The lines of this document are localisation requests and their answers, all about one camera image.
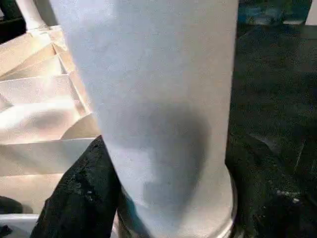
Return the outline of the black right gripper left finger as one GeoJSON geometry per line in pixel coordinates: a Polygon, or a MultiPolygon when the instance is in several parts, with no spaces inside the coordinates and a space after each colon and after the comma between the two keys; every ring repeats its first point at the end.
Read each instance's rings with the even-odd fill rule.
{"type": "Polygon", "coordinates": [[[101,136],[64,173],[45,201],[32,238],[108,238],[121,184],[101,136]]]}

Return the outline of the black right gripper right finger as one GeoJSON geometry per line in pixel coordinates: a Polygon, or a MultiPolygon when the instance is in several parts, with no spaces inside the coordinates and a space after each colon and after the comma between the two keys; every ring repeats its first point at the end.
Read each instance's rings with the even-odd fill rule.
{"type": "Polygon", "coordinates": [[[317,211],[262,142],[229,141],[226,165],[238,193],[244,238],[315,238],[317,211]]]}

